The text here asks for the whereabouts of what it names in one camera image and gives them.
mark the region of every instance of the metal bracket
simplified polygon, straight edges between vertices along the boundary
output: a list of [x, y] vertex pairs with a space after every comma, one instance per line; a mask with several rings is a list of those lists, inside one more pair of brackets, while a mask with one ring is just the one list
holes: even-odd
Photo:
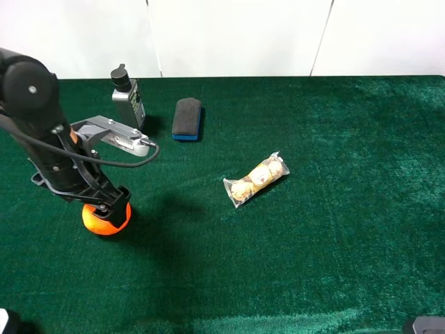
[[138, 157], [148, 154], [149, 146], [145, 144], [148, 137], [137, 129], [104, 116], [95, 116], [71, 124], [73, 130], [86, 138], [88, 147], [92, 148], [98, 141], [103, 141]]

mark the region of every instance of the black object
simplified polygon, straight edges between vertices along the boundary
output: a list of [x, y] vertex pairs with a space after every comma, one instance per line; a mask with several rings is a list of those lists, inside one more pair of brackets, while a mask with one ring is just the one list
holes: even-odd
[[111, 71], [111, 80], [118, 92], [129, 92], [131, 90], [130, 77], [125, 64], [120, 64], [118, 68]]
[[200, 130], [201, 101], [189, 97], [176, 103], [172, 137], [177, 141], [196, 141]]
[[16, 334], [20, 326], [20, 317], [16, 312], [0, 308], [0, 334]]
[[417, 317], [408, 320], [403, 334], [445, 334], [445, 317]]
[[[27, 151], [37, 173], [33, 183], [71, 202], [80, 200], [96, 210], [98, 218], [116, 228], [127, 220], [130, 192], [115, 187], [93, 161], [98, 159], [85, 141], [71, 128], [59, 105], [58, 80], [34, 58], [0, 48], [0, 109], [2, 126], [10, 132], [23, 134], [15, 140]], [[28, 141], [38, 142], [69, 152], [54, 152]]]

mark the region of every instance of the green felt table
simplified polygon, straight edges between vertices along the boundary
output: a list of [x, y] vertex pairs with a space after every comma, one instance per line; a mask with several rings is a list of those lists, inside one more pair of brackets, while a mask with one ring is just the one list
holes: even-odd
[[[37, 333], [399, 333], [445, 315], [443, 77], [141, 79], [139, 169], [104, 167], [136, 210], [112, 238], [29, 181], [0, 134], [0, 307]], [[71, 122], [118, 120], [110, 80], [61, 81]], [[171, 138], [178, 99], [205, 108]], [[100, 144], [102, 157], [137, 158]], [[235, 209], [238, 179], [280, 151], [291, 174]]]

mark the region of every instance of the bottle label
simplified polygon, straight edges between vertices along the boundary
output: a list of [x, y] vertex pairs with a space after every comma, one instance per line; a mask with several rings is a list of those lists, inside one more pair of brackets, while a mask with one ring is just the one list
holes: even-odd
[[136, 122], [140, 127], [144, 123], [145, 119], [145, 109], [140, 98], [138, 84], [134, 85], [133, 92], [130, 97], [131, 106], [133, 107], [134, 116], [136, 117]]

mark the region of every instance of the black bottle cap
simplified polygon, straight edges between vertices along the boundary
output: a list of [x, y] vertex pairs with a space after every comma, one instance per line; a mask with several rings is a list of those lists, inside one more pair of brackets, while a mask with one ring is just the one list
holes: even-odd
[[131, 82], [125, 64], [120, 64], [118, 68], [111, 71], [111, 80], [118, 92], [128, 92], [131, 90]]

